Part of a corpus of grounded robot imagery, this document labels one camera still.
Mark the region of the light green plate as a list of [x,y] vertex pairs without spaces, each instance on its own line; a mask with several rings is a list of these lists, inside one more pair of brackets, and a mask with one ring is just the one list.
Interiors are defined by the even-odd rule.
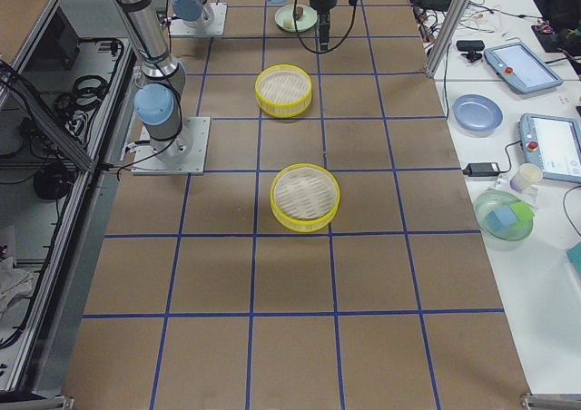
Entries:
[[303,33],[315,26],[317,13],[307,5],[285,5],[276,11],[274,20],[285,32]]

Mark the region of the black webcam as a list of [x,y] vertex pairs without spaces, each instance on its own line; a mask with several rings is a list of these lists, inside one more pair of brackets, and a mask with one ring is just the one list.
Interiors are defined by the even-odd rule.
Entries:
[[482,59],[485,44],[481,40],[457,40],[456,47],[462,56],[474,63]]

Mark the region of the blue plate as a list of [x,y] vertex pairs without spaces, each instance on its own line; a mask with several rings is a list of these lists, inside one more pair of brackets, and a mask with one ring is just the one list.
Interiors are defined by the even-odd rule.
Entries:
[[453,103],[452,111],[457,128],[472,137],[487,137],[503,122],[499,106],[480,94],[459,96]]

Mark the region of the teach pendant upper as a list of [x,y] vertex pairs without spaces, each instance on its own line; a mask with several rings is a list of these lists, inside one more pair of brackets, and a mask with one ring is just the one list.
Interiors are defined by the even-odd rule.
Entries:
[[486,48],[483,55],[495,73],[519,93],[536,93],[563,83],[563,79],[522,42]]

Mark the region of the teach pendant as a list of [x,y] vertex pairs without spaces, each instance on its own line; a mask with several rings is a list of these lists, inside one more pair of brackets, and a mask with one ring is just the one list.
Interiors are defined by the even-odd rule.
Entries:
[[519,93],[536,93],[563,83],[563,79],[522,42],[486,48],[483,55],[495,73]]
[[571,118],[525,113],[518,131],[525,161],[543,177],[580,183],[580,125]]

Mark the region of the black power adapter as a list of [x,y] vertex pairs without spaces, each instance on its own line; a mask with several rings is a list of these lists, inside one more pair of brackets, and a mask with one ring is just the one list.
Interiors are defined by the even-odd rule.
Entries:
[[468,177],[488,178],[497,177],[502,173],[496,162],[471,162],[462,173]]

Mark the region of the paper cup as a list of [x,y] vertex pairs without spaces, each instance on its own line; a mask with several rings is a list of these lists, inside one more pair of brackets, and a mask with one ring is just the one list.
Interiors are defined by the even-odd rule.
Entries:
[[538,166],[532,163],[524,163],[510,179],[509,186],[512,190],[521,192],[542,179],[543,172]]

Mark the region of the teach pendant lower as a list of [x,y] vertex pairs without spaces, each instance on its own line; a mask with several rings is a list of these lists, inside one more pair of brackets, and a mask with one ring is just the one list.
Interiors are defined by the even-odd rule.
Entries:
[[518,131],[525,161],[543,177],[580,183],[580,125],[571,118],[525,113]]

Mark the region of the white crumpled cloth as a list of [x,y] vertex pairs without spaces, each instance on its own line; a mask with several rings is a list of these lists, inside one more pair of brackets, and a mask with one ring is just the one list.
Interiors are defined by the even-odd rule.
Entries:
[[14,258],[1,260],[1,316],[18,300],[34,292],[34,273],[14,266]]

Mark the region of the aluminium frame post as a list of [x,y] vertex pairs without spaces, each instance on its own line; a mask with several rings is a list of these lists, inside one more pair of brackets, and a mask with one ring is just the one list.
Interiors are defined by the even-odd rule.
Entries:
[[443,25],[440,28],[438,37],[432,46],[430,55],[425,67],[426,76],[433,78],[439,67],[440,62],[445,56],[445,53],[452,41],[462,15],[468,7],[470,0],[451,0]]

